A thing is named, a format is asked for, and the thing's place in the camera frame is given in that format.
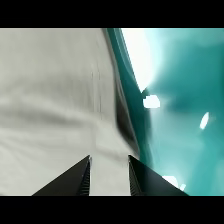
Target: teal edge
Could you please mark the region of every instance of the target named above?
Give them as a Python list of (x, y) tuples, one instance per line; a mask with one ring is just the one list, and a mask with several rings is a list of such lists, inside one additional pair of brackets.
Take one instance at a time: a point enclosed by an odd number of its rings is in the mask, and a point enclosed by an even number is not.
[(143, 97), (135, 80), (121, 29), (107, 28), (107, 32), (115, 54), (121, 85), (140, 150), (140, 161), (152, 168), (153, 158), (149, 146), (151, 133), (149, 112), (143, 106)]

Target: teal surface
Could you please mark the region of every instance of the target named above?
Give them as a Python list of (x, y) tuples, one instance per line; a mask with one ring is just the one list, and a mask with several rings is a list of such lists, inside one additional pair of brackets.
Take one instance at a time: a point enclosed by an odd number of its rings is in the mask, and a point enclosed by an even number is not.
[[(160, 175), (175, 177), (178, 186), (186, 185), (189, 195), (224, 195), (224, 30), (145, 29), (151, 58), (160, 68), (143, 93), (118, 56), (128, 57), (115, 44), (116, 29), (108, 32), (140, 159)], [(156, 95), (160, 108), (144, 108), (143, 95)], [(206, 113), (208, 123), (201, 129)]]

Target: white fabric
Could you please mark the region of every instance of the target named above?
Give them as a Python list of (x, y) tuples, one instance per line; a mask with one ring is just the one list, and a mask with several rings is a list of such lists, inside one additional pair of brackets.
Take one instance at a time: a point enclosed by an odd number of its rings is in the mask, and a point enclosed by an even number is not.
[(130, 195), (101, 29), (0, 29), (0, 194), (32, 195), (87, 155), (90, 195)]

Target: teal plastic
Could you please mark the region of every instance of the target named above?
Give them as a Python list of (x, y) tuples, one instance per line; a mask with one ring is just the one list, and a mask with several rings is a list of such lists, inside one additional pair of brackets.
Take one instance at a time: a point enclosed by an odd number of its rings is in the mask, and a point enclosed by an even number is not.
[[(143, 92), (160, 100), (160, 108), (150, 110), (143, 107), (130, 60), (124, 60), (124, 42), (116, 45), (122, 33), (108, 33), (140, 160), (162, 176), (175, 177), (189, 195), (224, 195), (223, 28), (145, 29), (150, 54), (161, 66)], [(206, 113), (208, 123), (201, 129)]]

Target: wrinkled cloth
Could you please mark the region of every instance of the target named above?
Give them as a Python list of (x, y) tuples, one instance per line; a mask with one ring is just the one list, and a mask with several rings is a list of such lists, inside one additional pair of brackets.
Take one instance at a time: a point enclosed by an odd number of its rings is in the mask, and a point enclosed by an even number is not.
[(87, 155), (90, 195), (130, 195), (101, 29), (0, 29), (0, 194), (32, 195)]

